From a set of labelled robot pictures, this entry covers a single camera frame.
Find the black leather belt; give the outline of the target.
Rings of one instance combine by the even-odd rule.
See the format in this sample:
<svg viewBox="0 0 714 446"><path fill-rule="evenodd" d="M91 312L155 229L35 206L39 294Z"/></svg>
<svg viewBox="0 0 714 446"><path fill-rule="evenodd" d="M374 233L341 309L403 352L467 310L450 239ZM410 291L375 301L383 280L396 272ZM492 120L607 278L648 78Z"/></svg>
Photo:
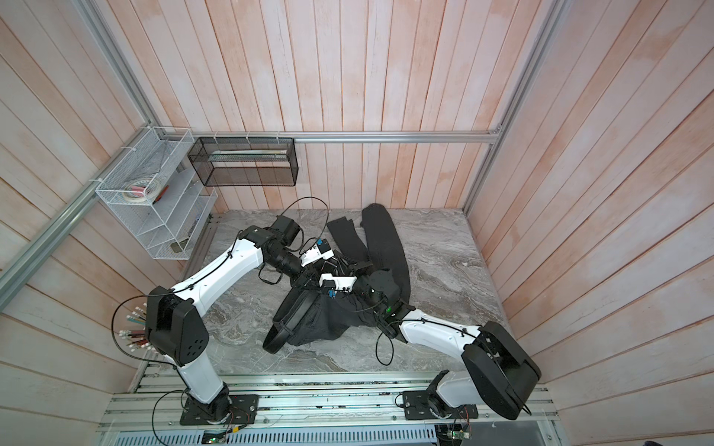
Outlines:
<svg viewBox="0 0 714 446"><path fill-rule="evenodd" d="M316 290L292 288L273 316L273 326L263 341L263 349L271 354L282 349L319 297Z"/></svg>

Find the dark grey trousers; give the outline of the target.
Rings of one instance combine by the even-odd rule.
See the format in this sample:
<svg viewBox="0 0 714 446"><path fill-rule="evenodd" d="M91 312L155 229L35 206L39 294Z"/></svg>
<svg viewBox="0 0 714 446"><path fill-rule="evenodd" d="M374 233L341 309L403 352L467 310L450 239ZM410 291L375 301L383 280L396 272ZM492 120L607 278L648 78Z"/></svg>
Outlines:
<svg viewBox="0 0 714 446"><path fill-rule="evenodd" d="M396 226L386 207L370 204L362 210L361 227L365 242L347 217L327 223L337 249L290 278L291 290L273 316L263 349L275 353L286 344L336 340L359 326L406 341L401 319L415 308L409 304L409 267Z"/></svg>

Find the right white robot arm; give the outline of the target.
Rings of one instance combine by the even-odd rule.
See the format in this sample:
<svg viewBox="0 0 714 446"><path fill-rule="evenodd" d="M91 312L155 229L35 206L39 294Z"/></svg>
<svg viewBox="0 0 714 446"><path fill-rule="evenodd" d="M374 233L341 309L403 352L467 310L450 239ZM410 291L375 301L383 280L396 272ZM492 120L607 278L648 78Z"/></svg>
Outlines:
<svg viewBox="0 0 714 446"><path fill-rule="evenodd" d="M464 325L418 310L402 299L390 271L360 277L324 273L320 284L332 299L353 298L348 308L372 317L383 336L464 363L464 371L442 371L426 390L403 394L407 418L456 418L478 404L507 420L531 414L527 401L542 373L500 323Z"/></svg>

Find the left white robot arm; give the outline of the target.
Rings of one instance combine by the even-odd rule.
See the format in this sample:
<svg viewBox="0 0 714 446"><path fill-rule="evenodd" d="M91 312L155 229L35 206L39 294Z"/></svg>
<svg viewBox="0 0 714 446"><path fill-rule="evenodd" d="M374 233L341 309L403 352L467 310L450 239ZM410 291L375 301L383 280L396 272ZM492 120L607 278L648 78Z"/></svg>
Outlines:
<svg viewBox="0 0 714 446"><path fill-rule="evenodd" d="M150 345L175 366L195 401L217 401L224 382L205 353L209 335L203 322L211 306L247 273L267 264L296 280L309 266L334 256L329 243L319 240L302 256L288 250L300 231L289 217L273 225L250 226L229 249L190 278L167 290L155 288L147 297L145 336Z"/></svg>

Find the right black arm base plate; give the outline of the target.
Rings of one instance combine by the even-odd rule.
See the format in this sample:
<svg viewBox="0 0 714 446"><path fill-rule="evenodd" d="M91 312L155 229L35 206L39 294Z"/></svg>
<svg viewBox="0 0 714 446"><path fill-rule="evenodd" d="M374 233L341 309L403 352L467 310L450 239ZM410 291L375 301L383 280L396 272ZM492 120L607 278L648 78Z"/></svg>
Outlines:
<svg viewBox="0 0 714 446"><path fill-rule="evenodd" d="M405 391L401 397L400 406L405 411L405 418L411 421L471 420L479 416L475 405L466 404L454 408L444 403L435 392L427 390Z"/></svg>

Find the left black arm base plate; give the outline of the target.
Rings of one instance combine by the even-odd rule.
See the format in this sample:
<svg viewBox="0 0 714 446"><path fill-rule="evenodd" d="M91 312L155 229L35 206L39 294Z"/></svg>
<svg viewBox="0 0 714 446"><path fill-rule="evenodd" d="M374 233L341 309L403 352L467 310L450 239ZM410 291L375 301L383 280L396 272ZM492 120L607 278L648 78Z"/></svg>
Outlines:
<svg viewBox="0 0 714 446"><path fill-rule="evenodd" d="M219 394L211 403L201 403L190 395L180 425L251 425L255 423L259 400L256 394Z"/></svg>

